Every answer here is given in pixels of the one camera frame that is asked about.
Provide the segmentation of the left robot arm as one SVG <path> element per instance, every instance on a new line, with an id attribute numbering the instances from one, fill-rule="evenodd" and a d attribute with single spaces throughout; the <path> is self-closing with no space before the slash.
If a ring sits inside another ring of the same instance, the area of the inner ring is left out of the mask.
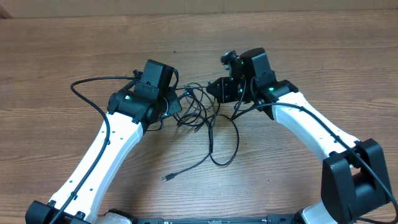
<path id="1" fill-rule="evenodd" d="M 47 203 L 33 201 L 26 223 L 135 223 L 132 215 L 110 209 L 98 212 L 108 187 L 147 128 L 181 111 L 176 84 L 177 69 L 148 60 L 143 71 L 134 71 L 129 83 L 108 102 L 100 114 L 103 124 L 69 179 Z"/>

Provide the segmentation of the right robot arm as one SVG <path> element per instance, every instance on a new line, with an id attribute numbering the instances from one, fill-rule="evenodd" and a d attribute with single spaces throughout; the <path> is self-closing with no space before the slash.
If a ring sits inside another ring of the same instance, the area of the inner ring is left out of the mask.
<path id="1" fill-rule="evenodd" d="M 252 110 L 265 112 L 293 132 L 322 165 L 321 200 L 294 215 L 269 215 L 268 223 L 372 223 L 365 214 L 388 203 L 397 206 L 381 145 L 361 141 L 319 113 L 288 80 L 278 81 L 263 48 L 220 58 L 229 71 L 206 90 L 219 103 L 252 103 L 235 110 L 236 119 Z"/>

